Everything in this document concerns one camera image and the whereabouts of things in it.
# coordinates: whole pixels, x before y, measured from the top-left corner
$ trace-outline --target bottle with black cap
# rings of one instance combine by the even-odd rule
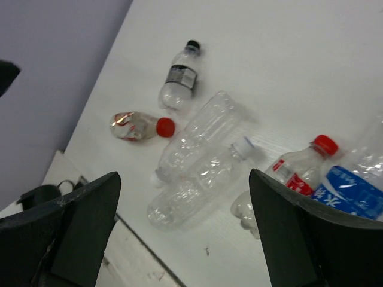
[[[186,114],[190,109],[199,69],[200,44],[190,40],[172,62],[159,94],[160,108],[170,114]]]

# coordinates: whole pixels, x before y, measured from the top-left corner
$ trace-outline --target blue label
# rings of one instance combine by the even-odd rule
[[[338,210],[369,219],[383,213],[383,193],[340,166],[333,166],[311,196]]]

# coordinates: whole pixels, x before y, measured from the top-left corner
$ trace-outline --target bottle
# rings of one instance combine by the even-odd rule
[[[337,150],[336,142],[328,136],[319,135],[307,149],[282,155],[265,174],[298,193],[310,196],[320,183],[323,162]],[[249,191],[242,193],[230,210],[235,217],[241,219],[241,225],[245,229],[250,229],[254,237],[259,236]]]
[[[333,166],[312,195],[327,206],[383,221],[383,115]]]
[[[155,118],[143,112],[121,112],[110,121],[111,133],[126,141],[143,141],[156,135],[173,136],[175,124],[170,118]]]
[[[238,178],[237,165],[246,160],[253,149],[246,137],[231,144],[229,149],[211,149],[149,204],[150,223],[163,231],[181,226]]]
[[[159,106],[168,113],[186,114],[200,69],[200,44],[190,40],[178,53],[159,94]]]
[[[211,145],[235,130],[241,121],[242,114],[236,103],[226,92],[219,91],[168,143],[151,175],[151,183],[160,188],[177,179],[203,157]]]

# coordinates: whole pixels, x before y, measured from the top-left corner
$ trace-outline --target red label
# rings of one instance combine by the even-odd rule
[[[288,180],[286,186],[305,196],[310,196],[313,192],[312,188],[306,182],[301,180],[296,173],[294,173],[294,175]]]
[[[273,170],[276,172],[276,170],[279,169],[284,162],[284,160],[278,160],[278,162],[274,164]]]

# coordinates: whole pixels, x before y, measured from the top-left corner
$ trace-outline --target gray wall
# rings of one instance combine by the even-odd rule
[[[0,98],[0,209],[65,149],[132,0],[2,0],[0,59],[22,72]]]

